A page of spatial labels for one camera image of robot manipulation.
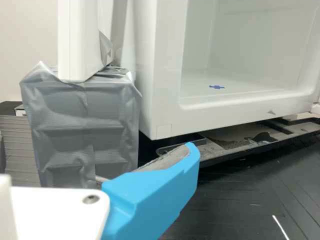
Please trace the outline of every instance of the black mat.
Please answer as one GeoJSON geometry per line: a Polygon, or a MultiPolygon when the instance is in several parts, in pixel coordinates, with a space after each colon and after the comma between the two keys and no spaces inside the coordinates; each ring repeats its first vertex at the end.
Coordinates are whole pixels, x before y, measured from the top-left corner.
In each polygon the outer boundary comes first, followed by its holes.
{"type": "Polygon", "coordinates": [[[162,240],[320,239],[320,137],[200,169],[162,240]]]}

